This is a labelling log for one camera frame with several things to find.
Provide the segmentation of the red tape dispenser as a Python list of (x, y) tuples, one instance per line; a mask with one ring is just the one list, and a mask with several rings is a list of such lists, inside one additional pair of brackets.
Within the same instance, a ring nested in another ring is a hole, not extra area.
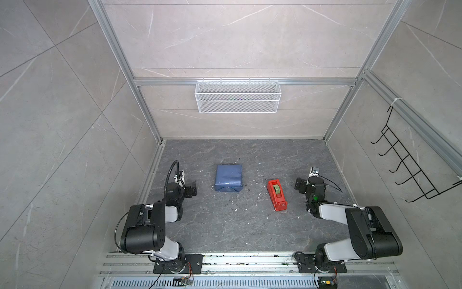
[[(276, 184), (280, 186), (280, 190), (281, 190), (280, 195), (275, 194), (273, 185), (276, 185)], [(287, 209), (288, 203), (286, 202), (285, 195), (283, 193), (283, 189), (280, 184), (280, 181), (278, 179), (268, 181), (267, 190), (268, 190), (271, 202), (273, 204), (274, 210), (275, 211), (285, 211)]]

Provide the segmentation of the light blue wrapping paper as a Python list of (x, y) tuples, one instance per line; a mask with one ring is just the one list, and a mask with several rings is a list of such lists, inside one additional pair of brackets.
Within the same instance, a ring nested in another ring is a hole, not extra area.
[(240, 164), (219, 164), (217, 166), (215, 191), (237, 193), (243, 188), (243, 167)]

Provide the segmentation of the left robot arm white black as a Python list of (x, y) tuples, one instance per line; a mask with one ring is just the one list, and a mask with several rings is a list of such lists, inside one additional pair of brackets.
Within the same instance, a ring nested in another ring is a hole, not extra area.
[(148, 254), (166, 266), (185, 266), (184, 248), (167, 237), (166, 224), (180, 221), (184, 214), (184, 199), (196, 195), (195, 181), (191, 185), (169, 183), (162, 201), (131, 206), (116, 244), (127, 254)]

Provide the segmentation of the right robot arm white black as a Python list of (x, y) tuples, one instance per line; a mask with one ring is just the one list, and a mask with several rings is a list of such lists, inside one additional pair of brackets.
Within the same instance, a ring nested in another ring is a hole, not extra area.
[(308, 179), (297, 178), (294, 185), (306, 197), (308, 213), (348, 227), (349, 238), (317, 246), (316, 268), (326, 271), (343, 261), (375, 260), (403, 253), (403, 244), (380, 207), (330, 202), (326, 200), (326, 187), (324, 179), (316, 174)]

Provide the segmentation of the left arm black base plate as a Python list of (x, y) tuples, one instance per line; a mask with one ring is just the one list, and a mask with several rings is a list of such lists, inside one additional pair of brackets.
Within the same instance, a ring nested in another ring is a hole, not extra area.
[(200, 274), (203, 266), (203, 255), (186, 254), (172, 261), (160, 261), (154, 263), (154, 274)]

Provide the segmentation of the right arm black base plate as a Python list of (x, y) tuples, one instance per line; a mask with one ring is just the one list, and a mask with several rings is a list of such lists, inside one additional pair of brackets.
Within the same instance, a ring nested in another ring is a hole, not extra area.
[(321, 255), (295, 252), (293, 257), (300, 273), (347, 273), (343, 262), (330, 261)]

